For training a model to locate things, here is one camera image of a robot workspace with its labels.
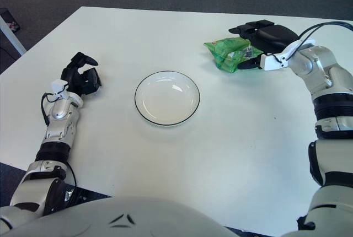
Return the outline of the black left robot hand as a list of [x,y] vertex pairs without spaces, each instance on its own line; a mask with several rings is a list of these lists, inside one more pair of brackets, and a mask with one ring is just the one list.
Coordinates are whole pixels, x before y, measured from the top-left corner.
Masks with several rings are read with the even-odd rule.
[[101,86],[101,80],[95,68],[90,68],[83,73],[79,73],[78,69],[85,64],[97,66],[98,63],[93,58],[77,52],[70,63],[63,69],[61,80],[67,82],[67,90],[78,96],[95,93]]

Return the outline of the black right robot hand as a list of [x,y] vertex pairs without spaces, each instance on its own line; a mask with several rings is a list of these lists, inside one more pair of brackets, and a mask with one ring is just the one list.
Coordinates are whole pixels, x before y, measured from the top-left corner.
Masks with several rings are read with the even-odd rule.
[[252,69],[260,67],[262,55],[281,53],[289,44],[299,39],[292,30],[276,25],[268,20],[248,22],[228,30],[232,34],[239,35],[242,39],[250,41],[250,44],[262,53],[238,65],[238,69]]

